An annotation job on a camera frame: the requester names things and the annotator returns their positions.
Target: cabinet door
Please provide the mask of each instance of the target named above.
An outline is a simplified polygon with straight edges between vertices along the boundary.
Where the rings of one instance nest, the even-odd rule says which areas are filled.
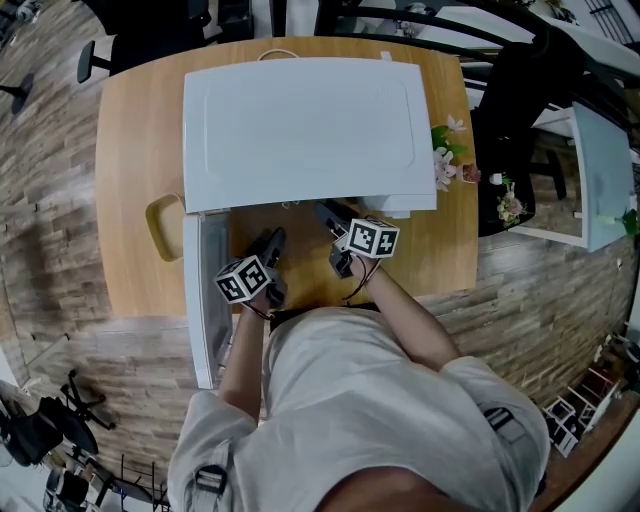
[[[213,389],[233,326],[231,307],[213,279],[229,262],[229,214],[184,218],[184,285],[198,387]]]

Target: white t-shirt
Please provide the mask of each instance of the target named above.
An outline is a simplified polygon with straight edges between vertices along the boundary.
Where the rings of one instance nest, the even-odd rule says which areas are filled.
[[[263,373],[259,427],[212,392],[192,398],[169,469],[176,512],[312,512],[342,479],[379,466],[482,510],[533,500],[549,455],[544,419],[478,359],[434,372],[407,358],[379,313],[326,308],[274,331]],[[502,407],[487,413],[507,416],[494,430],[483,413]],[[210,465],[226,472],[221,495],[200,478]]]

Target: pink flower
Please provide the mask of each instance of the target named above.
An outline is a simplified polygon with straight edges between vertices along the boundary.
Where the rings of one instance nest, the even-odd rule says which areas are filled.
[[[511,215],[520,215],[522,213],[522,203],[518,199],[513,199],[509,205],[509,213]]]

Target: wrist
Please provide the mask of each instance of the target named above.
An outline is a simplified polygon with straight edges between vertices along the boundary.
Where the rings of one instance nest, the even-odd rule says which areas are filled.
[[[241,304],[244,309],[240,313],[240,318],[246,318],[250,322],[262,322],[269,319],[269,312],[256,307],[253,302],[241,302]]]
[[[373,266],[371,270],[369,270],[367,280],[364,282],[365,287],[368,287],[374,280],[377,281],[383,272],[384,270],[380,268],[380,260],[378,260],[375,266]]]
[[[269,317],[269,301],[264,293],[261,293],[253,299],[243,302],[243,314],[249,318],[258,318],[266,320]]]
[[[357,279],[363,279],[371,275],[372,270],[378,264],[378,260],[351,253],[351,273]]]

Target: black cable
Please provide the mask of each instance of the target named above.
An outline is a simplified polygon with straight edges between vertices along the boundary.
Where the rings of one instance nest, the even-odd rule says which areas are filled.
[[[367,278],[369,277],[367,274],[367,266],[364,264],[364,260],[357,254],[355,256],[360,260],[360,263],[362,263],[362,270],[364,271],[362,275],[362,281],[360,281],[360,284],[351,295],[343,297],[342,300],[349,300],[353,298],[360,290],[362,290],[362,287],[365,285],[365,283],[367,282]]]
[[[255,308],[251,303],[249,302],[241,302],[240,304],[242,304],[245,308],[253,311],[256,315],[258,315],[260,318],[262,318],[263,320],[273,320],[273,315],[270,314],[264,314],[262,311],[260,311],[259,309]]]

